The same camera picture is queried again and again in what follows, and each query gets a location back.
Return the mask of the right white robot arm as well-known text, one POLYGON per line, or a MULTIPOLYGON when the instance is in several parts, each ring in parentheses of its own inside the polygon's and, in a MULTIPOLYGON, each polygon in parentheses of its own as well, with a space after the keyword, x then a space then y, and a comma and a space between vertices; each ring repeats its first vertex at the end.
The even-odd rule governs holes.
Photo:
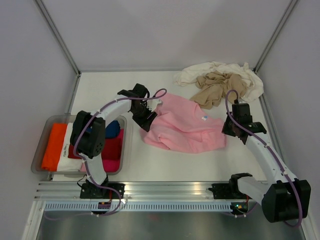
POLYGON ((284 222, 297 228, 308 215, 311 185, 290 171, 270 145, 267 131, 253 122, 250 106, 235 100, 227 108, 222 133, 239 138, 261 167, 267 182, 257 181, 250 173, 235 173, 229 179, 228 192, 239 198, 247 195, 258 203, 270 223, 284 222))

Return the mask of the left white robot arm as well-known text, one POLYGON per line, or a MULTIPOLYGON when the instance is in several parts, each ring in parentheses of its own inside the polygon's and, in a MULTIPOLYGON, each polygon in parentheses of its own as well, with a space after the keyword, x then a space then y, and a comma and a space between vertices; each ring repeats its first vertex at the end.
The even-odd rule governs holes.
POLYGON ((161 103, 163 94, 150 95, 149 90, 137 83, 131 90, 121 90, 114 99, 92 112, 79 111, 75 116, 70 136, 73 154, 80 158, 85 166, 87 179, 91 182, 91 191, 98 198, 109 193, 109 185, 105 183, 107 173, 102 162, 102 151, 105 147, 106 127, 124 113, 132 113, 133 121, 148 132, 157 117, 155 109, 161 103))

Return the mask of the beige tan t shirt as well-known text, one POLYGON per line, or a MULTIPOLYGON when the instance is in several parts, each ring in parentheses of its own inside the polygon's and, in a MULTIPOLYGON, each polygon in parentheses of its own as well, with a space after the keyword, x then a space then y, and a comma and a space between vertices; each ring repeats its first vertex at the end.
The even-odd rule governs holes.
POLYGON ((220 73, 218 71, 198 76, 195 86, 200 91, 192 96, 190 100, 197 103, 200 108, 207 110, 212 107, 218 107, 230 90, 235 90, 239 97, 243 97, 248 90, 248 85, 240 75, 220 73))

